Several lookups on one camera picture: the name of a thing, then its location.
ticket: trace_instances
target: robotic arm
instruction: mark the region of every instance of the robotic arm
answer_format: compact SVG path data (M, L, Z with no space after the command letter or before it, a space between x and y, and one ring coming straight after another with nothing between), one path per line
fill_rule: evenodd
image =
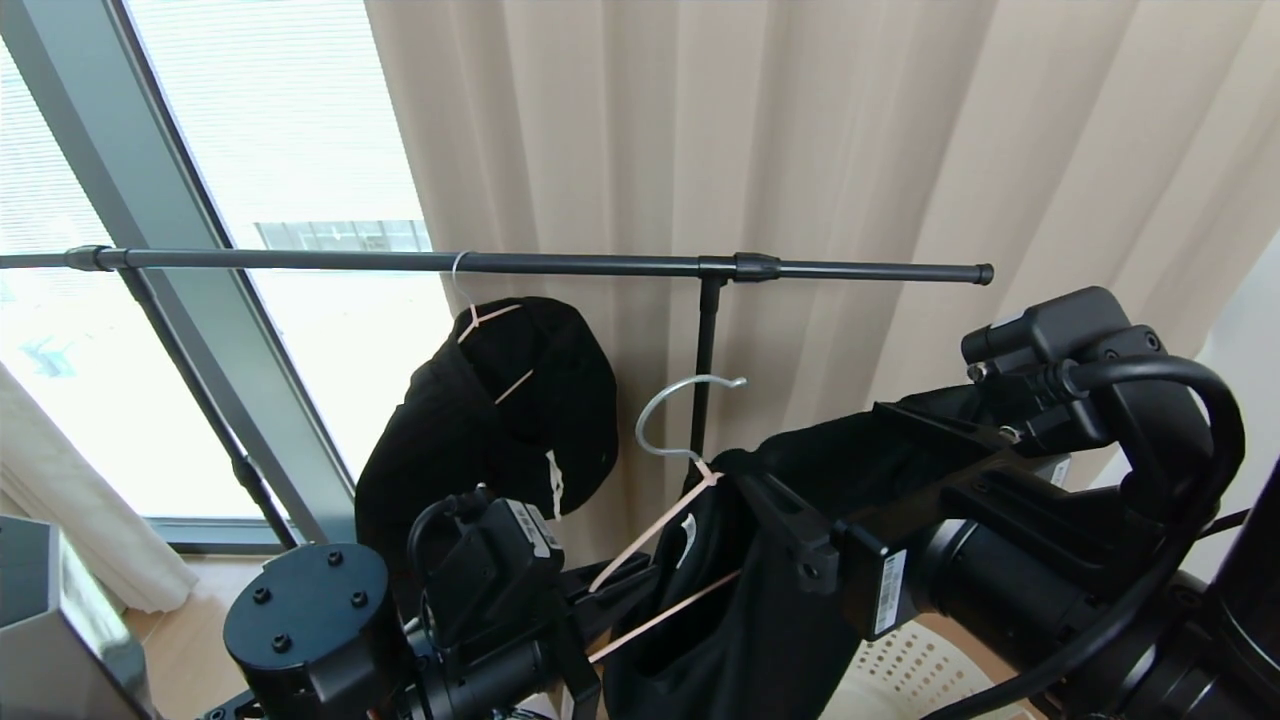
M795 557L795 582L842 593L865 639L941 612L1021 673L933 720L1024 697L1064 719L1280 715L1280 575L1263 555L1280 541L1276 475L1212 585L1176 571L1244 455L1222 382L1166 355L1102 288L970 333L961 350L998 428L873 410L952 457L951 474L835 525L776 478L735 478ZM1119 487L1070 493L1036 474L1044 456L1111 442L1133 466ZM426 592L408 633L367 548L268 564L224 630L251 689L205 717L472 720L556 679L575 720L595 716L582 648L653 589L646 559L590 593L600 566L561 573L536 509L483 487L424 511L410 544Z

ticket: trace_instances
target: laundry basket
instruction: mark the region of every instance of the laundry basket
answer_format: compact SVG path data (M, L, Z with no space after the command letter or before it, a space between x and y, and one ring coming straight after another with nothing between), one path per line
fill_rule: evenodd
M916 720L991 685L956 646L919 623L906 623L858 648L822 720ZM1010 706L982 717L1011 720L1027 712Z

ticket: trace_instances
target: white curtain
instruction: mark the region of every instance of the white curtain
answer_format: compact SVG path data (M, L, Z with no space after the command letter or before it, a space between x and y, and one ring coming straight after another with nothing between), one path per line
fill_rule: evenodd
M180 607L198 579L0 365L0 497L63 529L84 566L123 605Z
M1087 284L1192 356L1280 227L1277 4L367 6L440 250L995 264L726 288L714 369L751 384L713 388L708 454L964 382L964 333ZM628 452L563 532L616 551L684 475L628 433L691 373L698 283L465 282L571 302L609 354Z

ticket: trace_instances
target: clothes rack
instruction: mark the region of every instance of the clothes rack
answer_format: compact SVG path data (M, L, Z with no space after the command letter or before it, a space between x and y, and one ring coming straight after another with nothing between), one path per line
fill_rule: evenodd
M659 255L554 255L527 252L339 252L311 250L151 250L110 246L82 246L65 252L0 255L0 269L73 268L87 272L119 272L133 297L151 322L161 343L206 420L214 428L232 457L237 479L262 510L271 529L284 547L296 541L279 510L266 493L266 486L252 462L239 451L234 433L214 406L200 383L189 360L182 352L173 331L164 320L141 277L143 269L221 268L221 269L307 269L307 270L389 270L534 274L534 275L613 275L698 278L701 283L698 300L698 350L694 374L709 374L716 346L716 316L719 313L721 290L730 282L759 283L782 278L955 282L989 284L995 268L978 265L922 265L909 263L836 263L782 260L762 252L733 255L659 256ZM707 438L709 387L694 388L694 409L689 447L703 452ZM689 465L685 488L698 482L698 470Z

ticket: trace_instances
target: hanger hook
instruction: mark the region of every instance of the hanger hook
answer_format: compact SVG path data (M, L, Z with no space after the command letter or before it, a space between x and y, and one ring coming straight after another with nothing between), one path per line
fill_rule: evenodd
M467 295L467 291L462 290L462 286L458 284L458 263L462 261L462 256L466 255L467 252L471 252L471 251L470 250L463 250L462 252L458 252L457 255L453 256L453 269L449 270L449 278L453 279L453 290L458 291L458 295L461 295L462 297L465 297L466 301L467 301L467 305L470 305L474 309L476 306L475 300L471 300L471 296Z
M735 378L732 380L727 380L719 375L692 375L690 378L685 378L680 382L672 383L662 388L662 391L659 391L658 395L653 396L653 400L649 401L649 405L644 406L644 410L640 411L640 418L636 419L636 442L640 443L640 447L643 447L645 452L649 452L652 455L662 455L667 457L687 457L690 460L701 460L701 457L692 450L685 450L680 447L654 447L649 445L649 441L644 439L644 427L645 424L649 423L649 415L653 415L653 411L657 410L658 406L662 405L664 400L671 397L672 393L686 386L691 386L695 383L716 383L724 387L742 387L746 384L746 378Z

